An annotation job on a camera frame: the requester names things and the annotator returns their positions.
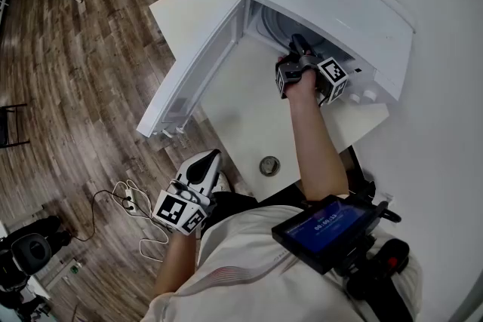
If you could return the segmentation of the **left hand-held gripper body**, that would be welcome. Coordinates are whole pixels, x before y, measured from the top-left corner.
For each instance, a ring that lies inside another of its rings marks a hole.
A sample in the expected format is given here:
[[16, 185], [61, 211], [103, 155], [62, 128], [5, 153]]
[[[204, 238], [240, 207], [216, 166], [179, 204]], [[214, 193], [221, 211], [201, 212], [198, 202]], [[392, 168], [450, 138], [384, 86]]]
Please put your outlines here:
[[216, 203], [211, 190], [196, 189], [172, 180], [161, 190], [152, 210], [153, 218], [183, 235], [192, 234], [210, 216]]

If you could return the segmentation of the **person's right hand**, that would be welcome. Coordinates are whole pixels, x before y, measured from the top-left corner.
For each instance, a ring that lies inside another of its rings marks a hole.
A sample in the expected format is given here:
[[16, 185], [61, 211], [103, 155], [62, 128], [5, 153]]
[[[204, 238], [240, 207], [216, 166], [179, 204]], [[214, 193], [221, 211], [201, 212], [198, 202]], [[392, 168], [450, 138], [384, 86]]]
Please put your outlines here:
[[308, 69], [303, 72], [301, 79], [297, 83], [287, 86], [285, 94], [290, 101], [315, 99], [315, 82], [315, 71]]

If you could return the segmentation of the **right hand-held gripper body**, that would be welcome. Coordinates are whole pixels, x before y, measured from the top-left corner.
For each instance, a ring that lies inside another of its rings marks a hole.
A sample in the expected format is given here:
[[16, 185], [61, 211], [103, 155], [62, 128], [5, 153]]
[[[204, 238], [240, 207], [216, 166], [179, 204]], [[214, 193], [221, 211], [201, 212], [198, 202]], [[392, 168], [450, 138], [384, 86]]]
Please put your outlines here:
[[322, 60], [313, 55], [290, 53], [275, 65], [275, 83], [280, 97], [285, 99], [288, 86], [298, 83], [303, 73], [310, 69], [316, 74], [315, 90], [320, 95], [321, 103], [331, 104], [342, 95], [347, 84], [347, 73], [333, 57]]

